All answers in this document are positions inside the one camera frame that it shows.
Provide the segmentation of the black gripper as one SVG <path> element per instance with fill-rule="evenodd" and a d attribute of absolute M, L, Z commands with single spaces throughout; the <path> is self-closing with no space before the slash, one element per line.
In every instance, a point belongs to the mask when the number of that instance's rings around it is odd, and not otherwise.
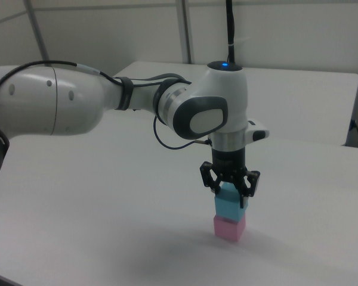
<path fill-rule="evenodd" d="M 232 181 L 239 193 L 240 208 L 243 209 L 245 199 L 254 196 L 261 173 L 246 168 L 245 148 L 242 148 L 237 151 L 212 149 L 212 163 L 203 162 L 200 174 L 204 186 L 212 192 L 220 192 L 221 181 Z"/>

